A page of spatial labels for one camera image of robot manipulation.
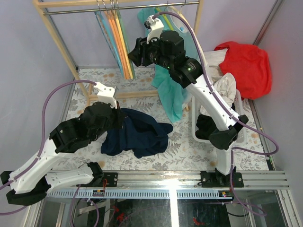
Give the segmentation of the navy blue t shirt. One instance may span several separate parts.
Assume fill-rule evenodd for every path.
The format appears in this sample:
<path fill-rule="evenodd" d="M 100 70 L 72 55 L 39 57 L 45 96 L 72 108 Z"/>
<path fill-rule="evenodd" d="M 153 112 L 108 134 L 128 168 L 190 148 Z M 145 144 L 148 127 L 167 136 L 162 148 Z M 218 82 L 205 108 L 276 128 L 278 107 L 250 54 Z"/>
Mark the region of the navy blue t shirt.
<path fill-rule="evenodd" d="M 121 111 L 125 114 L 122 128 L 107 131 L 100 148 L 102 154 L 116 156 L 132 150 L 136 158 L 142 158 L 166 151 L 172 124 L 157 122 L 152 116 L 134 109 L 121 108 Z"/>

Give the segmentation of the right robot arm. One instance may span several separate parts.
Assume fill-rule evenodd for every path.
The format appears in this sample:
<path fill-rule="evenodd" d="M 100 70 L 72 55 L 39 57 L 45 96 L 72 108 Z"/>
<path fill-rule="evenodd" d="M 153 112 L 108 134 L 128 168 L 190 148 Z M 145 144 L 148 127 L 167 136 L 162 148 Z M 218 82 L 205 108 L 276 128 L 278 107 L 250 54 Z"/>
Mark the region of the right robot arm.
<path fill-rule="evenodd" d="M 248 118 L 229 107 L 210 84 L 201 64 L 186 56 L 184 40 L 178 32 L 165 31 L 159 37 L 137 38 L 128 58 L 136 66 L 156 64 L 167 69 L 170 77 L 199 100 L 210 114 L 212 124 L 205 133 L 216 149 L 217 164 L 213 173 L 201 172 L 199 185 L 243 187 L 242 175 L 232 165 L 231 151 Z"/>

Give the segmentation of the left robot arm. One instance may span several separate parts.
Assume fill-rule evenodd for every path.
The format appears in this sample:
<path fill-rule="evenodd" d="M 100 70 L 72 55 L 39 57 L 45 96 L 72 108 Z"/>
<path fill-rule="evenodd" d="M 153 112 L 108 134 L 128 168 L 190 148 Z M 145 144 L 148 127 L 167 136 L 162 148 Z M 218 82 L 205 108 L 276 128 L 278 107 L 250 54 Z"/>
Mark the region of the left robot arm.
<path fill-rule="evenodd" d="M 85 108 L 79 117 L 60 123 L 50 133 L 41 152 L 37 152 L 19 169 L 1 173 L 2 183 L 11 188 L 6 194 L 8 203 L 29 206 L 59 189 L 74 185 L 101 186 L 104 173 L 96 162 L 65 172 L 55 173 L 51 169 L 108 130 L 121 128 L 124 118 L 125 113 L 119 107 L 95 102 Z"/>

